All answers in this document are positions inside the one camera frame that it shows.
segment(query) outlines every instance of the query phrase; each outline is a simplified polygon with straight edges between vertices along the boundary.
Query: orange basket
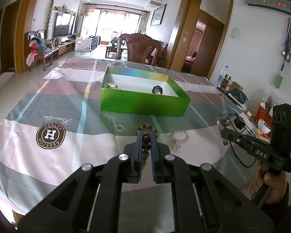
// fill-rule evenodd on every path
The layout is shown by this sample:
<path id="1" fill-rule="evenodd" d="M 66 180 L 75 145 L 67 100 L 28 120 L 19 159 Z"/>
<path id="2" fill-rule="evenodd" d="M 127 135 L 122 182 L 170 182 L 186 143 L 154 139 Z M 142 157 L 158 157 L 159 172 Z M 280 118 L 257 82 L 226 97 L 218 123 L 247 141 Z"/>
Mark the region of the orange basket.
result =
<path id="1" fill-rule="evenodd" d="M 260 119 L 264 120 L 269 125 L 271 130 L 273 130 L 273 117 L 265 109 L 263 109 L 261 105 L 255 114 L 255 121 L 258 123 Z"/>

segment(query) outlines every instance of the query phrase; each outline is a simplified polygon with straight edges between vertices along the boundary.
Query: round logo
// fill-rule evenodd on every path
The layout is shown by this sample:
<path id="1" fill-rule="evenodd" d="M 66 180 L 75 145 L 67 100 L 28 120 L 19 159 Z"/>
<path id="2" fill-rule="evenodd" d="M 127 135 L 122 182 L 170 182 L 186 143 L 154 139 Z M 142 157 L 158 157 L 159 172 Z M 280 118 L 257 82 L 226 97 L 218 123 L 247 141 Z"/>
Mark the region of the round logo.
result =
<path id="1" fill-rule="evenodd" d="M 66 136 L 66 130 L 60 123 L 47 123 L 42 125 L 36 133 L 36 142 L 43 149 L 59 147 Z"/>

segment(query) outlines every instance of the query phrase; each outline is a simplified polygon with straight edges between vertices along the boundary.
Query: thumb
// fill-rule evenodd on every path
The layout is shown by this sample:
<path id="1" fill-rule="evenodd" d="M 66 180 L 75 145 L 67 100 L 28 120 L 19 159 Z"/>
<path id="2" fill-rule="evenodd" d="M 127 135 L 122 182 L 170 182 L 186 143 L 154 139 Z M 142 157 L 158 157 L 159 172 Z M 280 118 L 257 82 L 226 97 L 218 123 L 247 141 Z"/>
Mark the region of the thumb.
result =
<path id="1" fill-rule="evenodd" d="M 280 176 L 266 173 L 264 175 L 264 183 L 274 189 L 281 189 L 285 185 L 286 180 Z"/>

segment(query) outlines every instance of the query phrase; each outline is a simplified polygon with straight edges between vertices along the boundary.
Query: curtain rod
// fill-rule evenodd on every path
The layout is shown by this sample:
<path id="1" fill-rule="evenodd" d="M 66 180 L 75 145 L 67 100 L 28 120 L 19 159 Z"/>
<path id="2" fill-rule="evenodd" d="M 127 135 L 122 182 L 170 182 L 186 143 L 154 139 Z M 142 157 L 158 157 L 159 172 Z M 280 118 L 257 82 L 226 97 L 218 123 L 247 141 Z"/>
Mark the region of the curtain rod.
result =
<path id="1" fill-rule="evenodd" d="M 132 9 L 132 10 L 138 10 L 138 11 L 142 11 L 142 12 L 148 12 L 146 10 L 140 10 L 140 9 L 133 9 L 133 8 L 129 8 L 129 7 L 125 7 L 125 6 L 119 6 L 119 5 L 110 5 L 110 4 L 97 4 L 97 3 L 86 3 L 84 5 L 103 5 L 103 6 L 114 6 L 114 7 L 120 7 L 120 8 L 126 8 L 126 9 Z"/>

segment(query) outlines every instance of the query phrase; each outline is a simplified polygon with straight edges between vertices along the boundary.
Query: tv stand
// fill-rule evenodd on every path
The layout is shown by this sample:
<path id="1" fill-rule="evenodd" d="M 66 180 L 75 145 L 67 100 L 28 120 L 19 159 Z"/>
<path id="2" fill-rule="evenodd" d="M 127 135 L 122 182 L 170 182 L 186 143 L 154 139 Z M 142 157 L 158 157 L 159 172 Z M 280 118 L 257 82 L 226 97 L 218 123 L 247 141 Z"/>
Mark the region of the tv stand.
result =
<path id="1" fill-rule="evenodd" d="M 75 49 L 75 41 L 71 40 L 71 42 L 59 44 L 58 47 L 59 47 L 58 56 L 60 56 L 68 51 L 74 50 Z"/>

